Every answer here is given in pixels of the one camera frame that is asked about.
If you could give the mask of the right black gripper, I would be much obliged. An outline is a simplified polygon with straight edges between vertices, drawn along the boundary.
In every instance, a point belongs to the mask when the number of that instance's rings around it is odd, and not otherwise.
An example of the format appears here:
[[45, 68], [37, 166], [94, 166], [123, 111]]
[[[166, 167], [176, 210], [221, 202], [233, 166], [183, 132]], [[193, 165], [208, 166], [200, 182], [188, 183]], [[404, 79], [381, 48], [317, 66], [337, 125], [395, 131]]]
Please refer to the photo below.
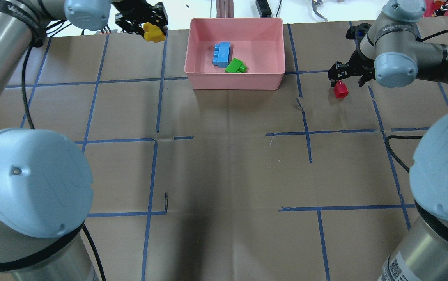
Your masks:
[[358, 81], [359, 87], [363, 87], [367, 82], [375, 79], [375, 61], [363, 55], [361, 50], [361, 42], [366, 37], [371, 26], [369, 23], [361, 23], [351, 26], [347, 30], [345, 38], [354, 41], [356, 49], [347, 63], [335, 62], [329, 69], [328, 80], [332, 88], [335, 87], [338, 81], [352, 76], [360, 77]]

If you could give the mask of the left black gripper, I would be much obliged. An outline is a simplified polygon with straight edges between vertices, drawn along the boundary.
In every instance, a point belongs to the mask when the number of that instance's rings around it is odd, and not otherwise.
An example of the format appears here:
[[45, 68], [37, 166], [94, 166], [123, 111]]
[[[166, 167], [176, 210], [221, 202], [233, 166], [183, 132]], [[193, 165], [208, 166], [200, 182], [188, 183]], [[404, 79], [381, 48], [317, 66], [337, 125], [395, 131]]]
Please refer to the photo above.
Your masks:
[[146, 0], [112, 0], [111, 4], [118, 11], [115, 23], [123, 32], [144, 33], [142, 25], [150, 23], [167, 33], [168, 15], [162, 2], [151, 5]]

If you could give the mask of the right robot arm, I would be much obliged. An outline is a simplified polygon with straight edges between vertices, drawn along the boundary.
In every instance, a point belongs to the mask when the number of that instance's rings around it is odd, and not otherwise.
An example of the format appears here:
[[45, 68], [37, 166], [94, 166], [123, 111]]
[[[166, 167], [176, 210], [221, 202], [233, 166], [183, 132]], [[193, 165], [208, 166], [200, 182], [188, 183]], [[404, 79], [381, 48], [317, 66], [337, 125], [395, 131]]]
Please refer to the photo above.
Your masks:
[[[406, 87], [418, 80], [448, 84], [448, 46], [419, 38], [416, 24], [423, 0], [390, 0], [373, 25], [350, 28], [356, 50], [346, 64], [328, 71], [338, 92], [343, 79], [358, 76], [359, 86], [375, 80], [382, 87]], [[409, 168], [418, 218], [382, 265], [379, 281], [448, 281], [448, 114], [421, 137]]]

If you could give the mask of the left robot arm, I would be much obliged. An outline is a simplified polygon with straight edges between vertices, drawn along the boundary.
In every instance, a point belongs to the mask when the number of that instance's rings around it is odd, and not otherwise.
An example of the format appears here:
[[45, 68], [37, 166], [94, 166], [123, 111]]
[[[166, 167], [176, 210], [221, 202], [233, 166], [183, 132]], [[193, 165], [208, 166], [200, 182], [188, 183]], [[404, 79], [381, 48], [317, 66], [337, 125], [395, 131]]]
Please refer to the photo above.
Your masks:
[[27, 60], [52, 21], [97, 31], [115, 23], [146, 41], [165, 40], [168, 15], [147, 0], [0, 0], [0, 96], [24, 58], [22, 97], [30, 128], [0, 130], [0, 273], [17, 281], [104, 281], [84, 225], [93, 200], [84, 154], [65, 135], [37, 130], [26, 93]]

